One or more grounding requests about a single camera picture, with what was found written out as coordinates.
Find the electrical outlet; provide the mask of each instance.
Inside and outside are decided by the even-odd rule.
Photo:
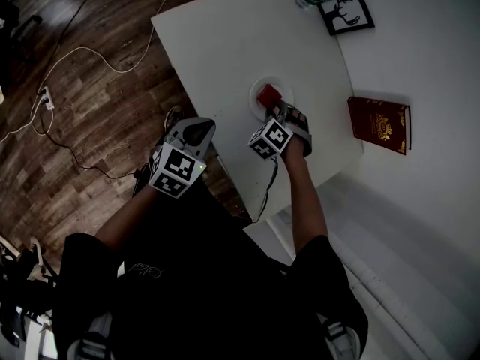
[[[43,103],[45,104],[45,107],[51,111],[53,108],[53,100],[52,100],[52,95],[50,94],[50,90],[48,89],[47,86],[44,86],[43,89],[40,92],[40,97]]]

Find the picture frame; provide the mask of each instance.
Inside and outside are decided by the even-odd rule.
[[[317,7],[331,36],[375,28],[365,0],[328,0]]]

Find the book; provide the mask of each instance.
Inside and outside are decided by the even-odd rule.
[[[391,151],[412,149],[410,107],[363,97],[348,99],[353,136]]]

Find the sneaker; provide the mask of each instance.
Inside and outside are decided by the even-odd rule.
[[[183,109],[181,106],[175,105],[173,108],[170,108],[170,111],[165,116],[165,121],[163,122],[163,128],[167,134],[172,127],[177,124],[180,120],[183,119]]]
[[[37,255],[37,264],[41,267],[44,264],[44,260],[42,259],[40,242],[38,242],[37,238],[33,236],[30,238],[29,251]]]

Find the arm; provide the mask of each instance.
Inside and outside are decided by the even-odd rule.
[[[313,238],[328,235],[320,199],[303,157],[303,148],[302,139],[294,136],[283,155],[292,185],[292,229],[296,253]]]
[[[106,223],[95,236],[113,251],[119,251],[135,227],[152,209],[158,192],[146,185],[135,197],[128,200]]]

